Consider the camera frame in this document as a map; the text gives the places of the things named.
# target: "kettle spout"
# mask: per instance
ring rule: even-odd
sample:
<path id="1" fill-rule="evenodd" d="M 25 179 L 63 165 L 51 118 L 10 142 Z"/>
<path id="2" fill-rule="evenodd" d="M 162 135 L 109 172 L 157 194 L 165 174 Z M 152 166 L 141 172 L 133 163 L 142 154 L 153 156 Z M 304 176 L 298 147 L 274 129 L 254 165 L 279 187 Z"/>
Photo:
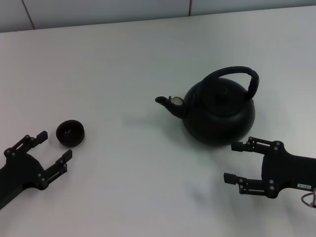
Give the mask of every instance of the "kettle spout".
<path id="1" fill-rule="evenodd" d="M 170 113 L 175 115 L 180 119 L 184 119 L 187 115 L 187 106 L 183 99 L 180 97 L 173 97 L 169 96 L 169 98 L 159 96 L 155 99 L 155 101 L 169 110 Z"/>

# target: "small black lid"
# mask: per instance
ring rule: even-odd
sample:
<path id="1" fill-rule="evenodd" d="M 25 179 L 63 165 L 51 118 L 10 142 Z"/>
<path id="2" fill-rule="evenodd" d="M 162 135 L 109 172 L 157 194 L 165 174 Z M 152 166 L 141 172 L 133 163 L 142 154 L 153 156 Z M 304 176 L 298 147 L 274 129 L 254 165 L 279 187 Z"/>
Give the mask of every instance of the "small black lid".
<path id="1" fill-rule="evenodd" d="M 58 126 L 56 137 L 62 145 L 75 147 L 84 139 L 83 125 L 76 120 L 65 121 Z"/>
<path id="2" fill-rule="evenodd" d="M 218 116 L 238 113 L 247 103 L 247 90 L 233 80 L 217 78 L 207 81 L 200 92 L 204 107 Z"/>

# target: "white tabletop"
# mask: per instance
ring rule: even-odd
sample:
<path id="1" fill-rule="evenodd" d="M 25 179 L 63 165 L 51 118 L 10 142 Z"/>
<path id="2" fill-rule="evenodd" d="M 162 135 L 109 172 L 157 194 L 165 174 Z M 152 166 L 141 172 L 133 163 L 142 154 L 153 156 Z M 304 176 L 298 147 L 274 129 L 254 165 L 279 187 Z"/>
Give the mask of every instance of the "white tabletop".
<path id="1" fill-rule="evenodd" d="M 155 97 L 251 67 L 249 135 L 316 157 L 315 25 L 316 7 L 301 7 L 0 34 L 0 151 L 46 130 L 30 154 L 48 168 L 67 150 L 61 122 L 86 131 L 66 174 L 0 211 L 0 236 L 314 237 L 304 191 L 240 195 L 224 172 L 260 179 L 262 155 L 200 144 Z"/>

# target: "kettle handle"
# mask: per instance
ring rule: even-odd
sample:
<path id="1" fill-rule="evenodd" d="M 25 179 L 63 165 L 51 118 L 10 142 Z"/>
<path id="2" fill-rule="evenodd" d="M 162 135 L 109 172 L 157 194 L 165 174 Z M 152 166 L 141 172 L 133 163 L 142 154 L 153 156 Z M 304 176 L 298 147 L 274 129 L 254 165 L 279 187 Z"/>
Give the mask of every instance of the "kettle handle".
<path id="1" fill-rule="evenodd" d="M 252 70 L 251 68 L 248 67 L 242 67 L 242 66 L 237 66 L 237 67 L 227 67 L 227 68 L 222 68 L 220 70 L 212 72 L 210 75 L 208 75 L 206 78 L 204 78 L 200 84 L 199 91 L 205 86 L 207 81 L 213 80 L 220 78 L 224 75 L 228 74 L 235 74 L 235 73 L 246 73 L 251 76 L 251 81 L 248 87 L 248 91 L 246 93 L 246 99 L 251 99 L 254 97 L 254 95 L 257 92 L 258 85 L 259 85 L 259 76 L 258 74 Z"/>

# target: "black kettle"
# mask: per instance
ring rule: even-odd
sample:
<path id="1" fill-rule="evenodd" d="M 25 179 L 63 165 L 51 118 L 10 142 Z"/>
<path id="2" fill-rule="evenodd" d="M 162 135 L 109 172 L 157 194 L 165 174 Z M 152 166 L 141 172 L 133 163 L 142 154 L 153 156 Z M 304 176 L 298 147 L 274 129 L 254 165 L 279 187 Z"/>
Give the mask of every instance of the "black kettle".
<path id="1" fill-rule="evenodd" d="M 240 84 L 221 78 L 246 73 L 251 76 L 248 91 Z M 184 99 L 157 97 L 155 101 L 182 119 L 197 139 L 211 144 L 230 144 L 244 137 L 255 120 L 253 96 L 259 85 L 258 74 L 248 67 L 228 67 L 209 74 L 195 84 Z"/>

